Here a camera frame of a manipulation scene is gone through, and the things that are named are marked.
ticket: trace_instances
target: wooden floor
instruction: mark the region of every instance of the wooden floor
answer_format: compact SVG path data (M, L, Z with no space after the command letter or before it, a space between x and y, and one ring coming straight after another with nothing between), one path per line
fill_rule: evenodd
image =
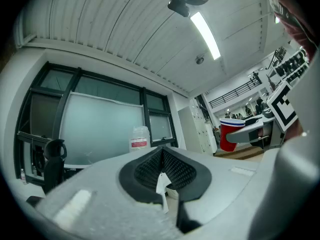
M263 153L264 153L264 150L261 147L249 146L249 147L238 149L234 152L220 151L215 153L214 156L217 158L245 160L245 159L253 158L255 156L259 156Z

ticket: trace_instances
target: black railing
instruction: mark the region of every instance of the black railing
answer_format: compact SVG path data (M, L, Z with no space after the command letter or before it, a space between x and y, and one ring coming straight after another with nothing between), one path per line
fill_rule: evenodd
M236 97L239 97L241 94L244 94L259 85L261 85L260 79L253 78L252 80L250 80L250 81L246 82L245 84L239 86L238 88L226 93L225 95L222 95L221 97L210 101L209 102L210 106L211 106L211 108L217 107L223 103L226 103L228 101L233 100Z

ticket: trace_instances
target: sign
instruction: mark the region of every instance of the sign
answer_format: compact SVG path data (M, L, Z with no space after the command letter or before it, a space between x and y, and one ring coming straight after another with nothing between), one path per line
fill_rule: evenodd
M287 94L291 89L291 85L284 81L267 100L267 105L279 122L283 132L298 119L294 108L287 99Z

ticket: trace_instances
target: ceiling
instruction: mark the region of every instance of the ceiling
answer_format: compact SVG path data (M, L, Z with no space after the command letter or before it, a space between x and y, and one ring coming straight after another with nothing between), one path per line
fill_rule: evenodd
M219 47L213 60L189 18L169 0L31 0L23 10L23 37L70 42L121 58L190 97L248 69L288 41L274 24L267 0L209 0L201 12ZM197 65L197 56L204 62Z

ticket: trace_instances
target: white wall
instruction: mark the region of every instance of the white wall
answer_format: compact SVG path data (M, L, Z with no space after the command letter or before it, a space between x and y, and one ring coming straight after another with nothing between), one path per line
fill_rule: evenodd
M170 105L170 110L171 110L172 120L173 120L173 124L174 124L176 139L178 142L178 147L180 149L186 150L187 148L186 148L185 137L184 137L184 133L182 131L178 111L187 107L189 105L190 101L188 98L186 98L186 97L184 97L174 91L171 94L169 94L167 97L168 97L168 102Z
M0 74L0 161L9 180L15 179L14 136L19 111L32 81L47 62L81 67L115 79L168 95L178 142L185 148L178 110L189 105L189 99L171 89L127 69L91 57L53 49L21 48Z
M46 63L44 49L22 48L0 74L0 161L7 179L14 179L14 137L20 107L35 76Z

